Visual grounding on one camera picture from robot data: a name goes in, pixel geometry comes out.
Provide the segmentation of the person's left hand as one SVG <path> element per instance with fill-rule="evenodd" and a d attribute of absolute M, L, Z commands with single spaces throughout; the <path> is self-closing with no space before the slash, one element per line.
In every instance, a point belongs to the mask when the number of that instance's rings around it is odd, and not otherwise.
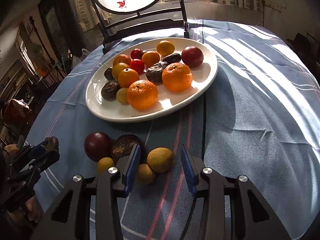
<path fill-rule="evenodd" d="M 42 219 L 43 211 L 36 197 L 32 197 L 18 210 L 14 212 L 7 211 L 7 215 L 17 224 L 38 223 Z"/>

